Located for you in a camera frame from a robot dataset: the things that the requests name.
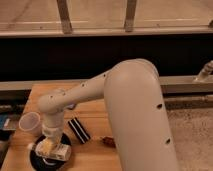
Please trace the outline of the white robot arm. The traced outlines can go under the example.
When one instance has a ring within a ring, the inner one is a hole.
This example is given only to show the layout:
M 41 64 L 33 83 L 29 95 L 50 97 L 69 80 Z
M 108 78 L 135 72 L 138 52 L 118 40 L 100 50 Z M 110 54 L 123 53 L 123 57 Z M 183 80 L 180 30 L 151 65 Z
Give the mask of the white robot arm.
M 42 133 L 59 139 L 64 108 L 99 98 L 105 102 L 122 171 L 180 171 L 159 74 L 145 59 L 125 60 L 74 88 L 41 96 Z

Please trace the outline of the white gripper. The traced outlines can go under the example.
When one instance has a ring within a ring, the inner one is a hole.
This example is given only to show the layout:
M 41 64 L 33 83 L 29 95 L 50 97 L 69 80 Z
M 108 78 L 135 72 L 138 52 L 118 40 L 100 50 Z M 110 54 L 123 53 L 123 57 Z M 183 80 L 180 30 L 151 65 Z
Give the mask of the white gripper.
M 47 123 L 42 123 L 42 134 L 46 137 L 41 142 L 41 149 L 43 152 L 50 152 L 54 148 L 54 142 L 59 143 L 63 134 L 63 124 L 56 123 L 48 125 Z

